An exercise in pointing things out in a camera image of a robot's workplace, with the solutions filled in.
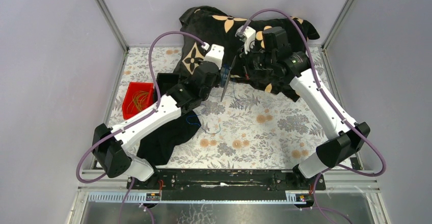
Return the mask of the grey perforated spool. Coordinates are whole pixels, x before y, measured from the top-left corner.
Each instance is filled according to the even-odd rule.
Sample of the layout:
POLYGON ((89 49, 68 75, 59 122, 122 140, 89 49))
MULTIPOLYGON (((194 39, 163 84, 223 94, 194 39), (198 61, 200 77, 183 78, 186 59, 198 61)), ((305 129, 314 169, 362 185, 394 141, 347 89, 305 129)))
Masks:
POLYGON ((225 97, 227 87, 231 79, 231 71, 235 66, 236 60, 237 60, 237 56, 235 55, 230 65, 225 64, 221 68, 221 87, 223 88, 223 91, 220 96, 220 102, 222 102, 225 97))

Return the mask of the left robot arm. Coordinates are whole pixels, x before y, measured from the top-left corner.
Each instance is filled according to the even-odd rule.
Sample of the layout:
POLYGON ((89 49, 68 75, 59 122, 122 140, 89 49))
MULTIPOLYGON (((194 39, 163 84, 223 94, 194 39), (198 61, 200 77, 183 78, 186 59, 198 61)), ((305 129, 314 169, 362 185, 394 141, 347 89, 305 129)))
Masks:
POLYGON ((200 106, 221 80, 222 61, 203 61, 191 76, 170 88, 156 103, 134 117, 111 128, 104 123, 94 130, 92 154, 105 176, 127 175, 138 179, 146 189, 157 185, 153 166, 129 154, 129 148, 164 124, 200 106))

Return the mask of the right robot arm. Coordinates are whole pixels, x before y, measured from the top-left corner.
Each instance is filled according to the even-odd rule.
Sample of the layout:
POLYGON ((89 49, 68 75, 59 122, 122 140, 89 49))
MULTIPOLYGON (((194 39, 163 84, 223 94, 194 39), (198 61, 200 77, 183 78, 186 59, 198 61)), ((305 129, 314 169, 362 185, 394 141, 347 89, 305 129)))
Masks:
POLYGON ((292 182, 305 189, 318 173, 333 168, 356 154, 370 133, 367 123, 357 123, 346 113, 311 68, 312 61, 303 51, 294 52, 282 27, 271 27, 262 32, 264 49, 253 51, 256 32, 251 27, 240 27, 236 35, 243 41, 240 54, 246 70, 267 70, 270 76, 289 85, 312 110, 321 124, 327 141, 314 154, 293 168, 292 182))

